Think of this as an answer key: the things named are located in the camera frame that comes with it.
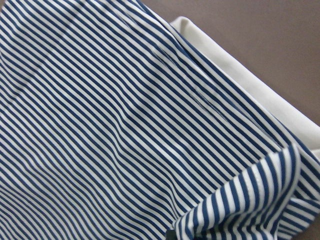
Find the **blue white striped polo shirt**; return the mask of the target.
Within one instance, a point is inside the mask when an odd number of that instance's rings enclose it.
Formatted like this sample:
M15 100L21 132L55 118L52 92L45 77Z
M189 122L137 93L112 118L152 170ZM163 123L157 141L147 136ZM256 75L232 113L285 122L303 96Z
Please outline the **blue white striped polo shirt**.
M139 0L0 12L3 240L290 240L320 161Z

